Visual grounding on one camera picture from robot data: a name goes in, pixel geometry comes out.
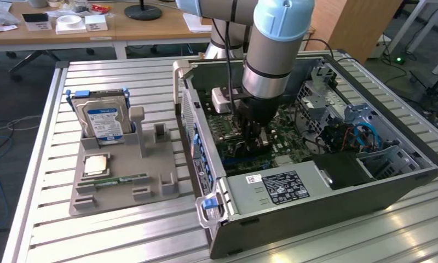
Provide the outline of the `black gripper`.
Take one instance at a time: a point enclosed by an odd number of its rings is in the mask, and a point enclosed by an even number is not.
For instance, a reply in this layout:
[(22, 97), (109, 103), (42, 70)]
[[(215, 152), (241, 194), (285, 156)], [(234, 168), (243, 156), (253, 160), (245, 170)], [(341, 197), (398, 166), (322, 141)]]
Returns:
[(270, 151), (271, 145), (261, 132), (275, 116), (278, 105), (278, 97), (271, 99), (249, 97), (241, 100), (238, 117), (243, 144), (237, 148), (238, 157), (255, 157)]

